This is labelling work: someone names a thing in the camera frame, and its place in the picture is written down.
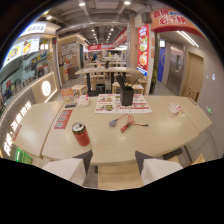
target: fluorescent light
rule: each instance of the fluorescent light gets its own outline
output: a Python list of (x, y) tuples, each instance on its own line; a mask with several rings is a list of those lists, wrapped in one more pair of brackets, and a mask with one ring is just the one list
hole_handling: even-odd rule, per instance
[(82, 3), (79, 3), (79, 6), (84, 6), (86, 3), (85, 2), (82, 2)]
[(130, 5), (131, 2), (130, 2), (130, 1), (125, 1), (124, 4), (125, 4), (125, 5)]
[(187, 37), (188, 37), (188, 38), (189, 38), (189, 39), (196, 45), (196, 47), (199, 47), (189, 35), (187, 35), (184, 31), (182, 31), (182, 33), (183, 33), (185, 36), (187, 36)]
[(194, 43), (189, 38), (187, 38), (183, 33), (181, 33), (180, 31), (177, 31), (177, 33), (179, 33), (182, 37), (188, 40), (193, 46), (195, 46)]

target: menu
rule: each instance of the menu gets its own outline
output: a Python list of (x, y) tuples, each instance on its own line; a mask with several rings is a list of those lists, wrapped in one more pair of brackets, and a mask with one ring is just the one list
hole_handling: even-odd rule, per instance
[(131, 106), (122, 106), (120, 94), (99, 94), (95, 113), (152, 113), (142, 94), (134, 94)]
[(138, 29), (137, 69), (145, 76), (147, 76), (149, 57), (149, 27), (144, 25)]
[(52, 125), (53, 129), (65, 129), (68, 123), (68, 120), (71, 116), (72, 110), (63, 110), (60, 111)]
[(72, 88), (61, 89), (61, 94), (65, 104), (74, 104), (75, 97)]

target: napkin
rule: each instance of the napkin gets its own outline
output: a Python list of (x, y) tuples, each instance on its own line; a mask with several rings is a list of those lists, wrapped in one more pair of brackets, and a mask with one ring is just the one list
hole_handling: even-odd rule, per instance
[(168, 109), (173, 113), (173, 114), (177, 114), (180, 110), (181, 107), (180, 105), (176, 104), (176, 103), (170, 103)]

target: sign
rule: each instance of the sign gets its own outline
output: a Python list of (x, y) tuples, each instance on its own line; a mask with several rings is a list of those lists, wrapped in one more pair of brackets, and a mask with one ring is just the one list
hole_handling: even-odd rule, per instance
[(137, 69), (145, 76), (147, 76), (147, 71), (148, 71), (148, 57), (150, 57), (149, 56), (149, 26), (144, 25), (138, 29)]
[(71, 116), (71, 113), (72, 113), (72, 110), (60, 111), (52, 125), (52, 128), (65, 129), (67, 126), (68, 120)]
[(11, 146), (12, 146), (12, 140), (15, 140), (19, 130), (21, 129), (21, 125), (19, 125), (19, 123), (21, 122), (22, 118), (25, 116), (25, 114), (27, 113), (27, 111), (31, 108), (31, 103), (30, 101), (28, 101), (24, 107), (22, 107), (22, 109), (20, 110), (20, 113), (18, 113), (16, 115), (15, 120), (12, 122), (11, 127), (14, 131), (7, 133), (6, 134), (6, 139), (4, 142), (4, 150), (7, 153), (8, 156), (10, 156), (10, 152), (11, 152)]
[(19, 37), (30, 33), (44, 33), (45, 28), (46, 28), (45, 23), (33, 23), (30, 26), (28, 26)]
[(75, 103), (75, 97), (72, 88), (61, 89), (61, 94), (65, 104)]
[(11, 86), (11, 79), (6, 83), (6, 88), (9, 88)]
[(88, 50), (89, 51), (95, 51), (95, 50), (109, 50), (109, 49), (113, 49), (113, 44), (96, 44), (96, 45), (90, 45), (88, 46)]
[(64, 44), (61, 46), (61, 50), (62, 50), (62, 56), (66, 56), (68, 54), (75, 54), (77, 51), (77, 44), (76, 42)]
[(39, 51), (39, 42), (40, 42), (40, 39), (25, 40), (23, 42), (22, 55)]
[(152, 18), (151, 30), (156, 33), (179, 30), (203, 37), (189, 19), (170, 7), (156, 9), (150, 15)]
[(14, 60), (14, 59), (18, 58), (19, 56), (21, 56), (22, 55), (22, 48), (23, 48), (23, 42), (14, 45), (10, 49), (3, 66), (7, 65), (12, 60)]
[(51, 84), (48, 81), (44, 81), (41, 90), (44, 96), (49, 96), (51, 93)]

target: red sign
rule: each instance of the red sign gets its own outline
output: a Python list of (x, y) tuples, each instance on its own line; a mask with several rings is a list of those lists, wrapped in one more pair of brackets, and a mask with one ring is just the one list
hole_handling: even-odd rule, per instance
[(65, 129), (71, 113), (72, 110), (63, 110), (60, 116), (56, 119), (54, 129)]
[(13, 140), (13, 141), (16, 140), (16, 137), (17, 137), (17, 135), (19, 134), (19, 131), (20, 131), (21, 127), (22, 127), (22, 125), (18, 125), (18, 126), (17, 126), (17, 128), (16, 128), (16, 130), (15, 130), (13, 136), (12, 136), (12, 140)]
[(138, 29), (138, 62), (137, 69), (145, 76), (148, 71), (149, 57), (149, 26), (144, 25)]
[(11, 80), (9, 80), (7, 83), (6, 83), (6, 88), (9, 88), (11, 86)]
[(152, 11), (151, 18), (151, 30), (156, 33), (179, 30), (194, 33), (203, 37), (190, 20), (170, 7)]

